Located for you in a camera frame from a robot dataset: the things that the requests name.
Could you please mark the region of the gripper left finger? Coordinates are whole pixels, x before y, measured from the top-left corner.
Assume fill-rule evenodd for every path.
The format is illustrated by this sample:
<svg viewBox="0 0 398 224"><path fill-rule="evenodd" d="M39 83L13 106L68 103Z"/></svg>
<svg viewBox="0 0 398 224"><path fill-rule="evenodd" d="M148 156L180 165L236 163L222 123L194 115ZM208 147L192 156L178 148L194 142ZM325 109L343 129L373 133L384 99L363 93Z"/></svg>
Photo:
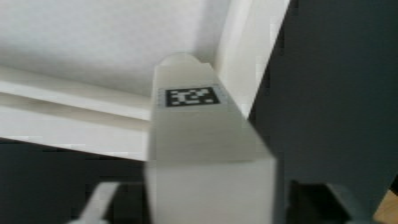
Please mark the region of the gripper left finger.
<svg viewBox="0 0 398 224"><path fill-rule="evenodd" d="M149 224L144 183L101 182L82 213L66 224Z"/></svg>

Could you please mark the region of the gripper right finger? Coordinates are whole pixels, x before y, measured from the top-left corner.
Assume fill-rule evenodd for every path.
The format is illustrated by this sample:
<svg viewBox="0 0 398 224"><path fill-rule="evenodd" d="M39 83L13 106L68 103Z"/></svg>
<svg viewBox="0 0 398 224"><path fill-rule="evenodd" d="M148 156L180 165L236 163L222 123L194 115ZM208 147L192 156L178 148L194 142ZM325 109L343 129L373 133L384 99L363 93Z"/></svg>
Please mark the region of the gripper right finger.
<svg viewBox="0 0 398 224"><path fill-rule="evenodd" d="M348 189L290 182L286 224L377 224Z"/></svg>

